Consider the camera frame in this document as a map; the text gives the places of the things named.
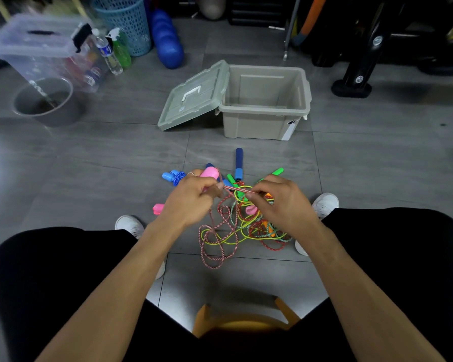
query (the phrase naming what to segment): jump rope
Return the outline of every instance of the jump rope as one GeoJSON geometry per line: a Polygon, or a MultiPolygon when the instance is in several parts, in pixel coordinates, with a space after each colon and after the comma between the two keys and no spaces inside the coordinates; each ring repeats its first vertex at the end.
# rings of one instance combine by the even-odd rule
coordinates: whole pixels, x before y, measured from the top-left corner
{"type": "MultiPolygon", "coordinates": [[[[176,182],[176,185],[184,176],[186,176],[184,172],[173,173],[172,171],[172,174],[173,177],[171,177],[171,179],[173,180],[167,180],[173,183],[176,182]]],[[[223,177],[220,170],[218,170],[218,174],[219,177],[223,177]]],[[[254,191],[250,189],[252,186],[245,185],[245,183],[241,180],[234,183],[235,186],[224,186],[227,195],[220,201],[220,203],[218,203],[217,211],[222,219],[221,222],[215,225],[213,210],[210,208],[209,213],[211,225],[201,225],[198,228],[201,261],[203,261],[203,264],[209,269],[220,268],[225,260],[235,255],[239,243],[245,241],[246,239],[260,241],[264,247],[272,251],[280,251],[285,247],[286,243],[292,241],[292,237],[283,233],[273,224],[264,219],[258,208],[254,207],[253,203],[247,200],[245,194],[254,193],[254,191]],[[231,204],[227,204],[229,199],[233,199],[231,204]],[[246,210],[248,207],[254,208],[253,214],[247,214],[246,210]],[[221,231],[221,227],[224,225],[226,225],[230,231],[224,237],[221,237],[218,234],[218,231],[221,231]],[[272,240],[275,243],[280,244],[280,246],[278,248],[272,248],[266,244],[266,240],[272,240]],[[221,255],[207,254],[205,245],[219,246],[221,255]],[[234,249],[231,254],[225,254],[225,245],[234,245],[234,249]],[[217,262],[217,265],[212,266],[208,264],[207,259],[209,261],[217,262]]],[[[270,194],[266,194],[264,198],[267,202],[273,205],[274,198],[270,194]]]]}

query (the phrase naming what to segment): gray tile floor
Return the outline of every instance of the gray tile floor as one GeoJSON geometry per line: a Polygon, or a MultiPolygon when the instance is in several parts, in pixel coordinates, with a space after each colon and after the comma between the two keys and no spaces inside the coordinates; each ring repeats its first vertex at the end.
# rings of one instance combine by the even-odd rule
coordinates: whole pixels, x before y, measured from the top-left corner
{"type": "MultiPolygon", "coordinates": [[[[283,32],[224,21],[175,25],[186,52],[182,67],[165,69],[155,51],[135,59],[85,97],[85,115],[70,127],[48,129],[14,117],[10,97],[24,81],[11,68],[0,70],[0,242],[43,226],[108,230],[124,213],[151,222],[152,206],[172,189],[162,172],[207,162],[232,172],[236,147],[244,149],[249,183],[281,166],[310,198],[333,192],[342,207],[413,206],[453,216],[453,78],[379,65],[368,99],[342,99],[330,86],[346,64],[316,68],[295,51],[283,62],[283,32]],[[290,141],[227,139],[211,116],[158,130],[169,91],[221,59],[305,69],[311,112],[290,141]]],[[[197,236],[196,226],[181,235],[148,295],[187,328],[204,303],[218,313],[280,317],[265,295],[280,296],[300,316],[326,298],[312,263],[293,244],[273,252],[246,242],[211,271],[200,260],[197,236]]],[[[6,360],[1,335],[0,360],[6,360]]]]}

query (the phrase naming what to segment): clear plastic container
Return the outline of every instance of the clear plastic container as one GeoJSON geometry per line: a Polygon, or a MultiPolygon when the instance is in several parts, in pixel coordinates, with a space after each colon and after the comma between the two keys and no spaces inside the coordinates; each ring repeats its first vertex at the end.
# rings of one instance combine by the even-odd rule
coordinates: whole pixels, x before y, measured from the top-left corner
{"type": "Polygon", "coordinates": [[[64,77],[95,92],[109,68],[90,36],[77,52],[73,38],[86,23],[81,16],[14,15],[0,28],[0,59],[27,81],[64,77]]]}

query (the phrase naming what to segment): right hand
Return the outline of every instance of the right hand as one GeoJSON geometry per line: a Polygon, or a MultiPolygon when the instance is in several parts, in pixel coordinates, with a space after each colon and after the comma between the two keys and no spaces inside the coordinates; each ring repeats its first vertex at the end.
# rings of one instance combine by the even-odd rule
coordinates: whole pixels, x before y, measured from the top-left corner
{"type": "Polygon", "coordinates": [[[270,205],[258,193],[246,194],[263,216],[283,232],[299,238],[305,236],[312,226],[322,225],[296,183],[270,174],[255,184],[252,190],[270,193],[275,198],[274,204],[270,205]]]}

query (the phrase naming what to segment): tangled rope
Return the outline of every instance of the tangled rope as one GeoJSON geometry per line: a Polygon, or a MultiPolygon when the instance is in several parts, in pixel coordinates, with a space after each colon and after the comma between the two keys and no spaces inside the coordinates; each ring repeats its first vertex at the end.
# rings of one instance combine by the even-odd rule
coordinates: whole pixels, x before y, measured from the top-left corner
{"type": "MultiPolygon", "coordinates": [[[[292,240],[292,237],[281,232],[270,222],[264,219],[261,212],[257,209],[256,213],[253,215],[244,214],[244,209],[248,206],[253,205],[252,202],[248,201],[243,195],[238,196],[238,192],[241,193],[253,193],[249,188],[252,188],[249,185],[245,185],[243,182],[237,182],[239,187],[224,186],[227,190],[227,196],[218,203],[217,211],[222,221],[215,225],[213,219],[213,211],[210,208],[210,225],[201,225],[198,229],[198,239],[200,245],[200,255],[203,264],[210,269],[220,268],[226,259],[233,257],[237,251],[238,244],[243,242],[246,239],[259,240],[262,242],[263,246],[272,251],[279,251],[285,247],[285,244],[292,240]],[[234,199],[233,203],[228,206],[224,204],[227,200],[234,199]],[[230,229],[230,232],[221,237],[218,235],[218,230],[223,225],[227,225],[230,229]],[[279,248],[271,248],[265,243],[265,240],[273,240],[278,244],[281,244],[279,248]],[[206,245],[219,246],[221,250],[221,255],[209,255],[205,250],[206,245]],[[230,255],[225,255],[225,250],[223,245],[234,245],[230,255]],[[207,259],[210,261],[217,261],[216,266],[211,266],[207,263],[207,259]]],[[[264,197],[270,204],[273,204],[274,198],[269,195],[264,197]]]]}

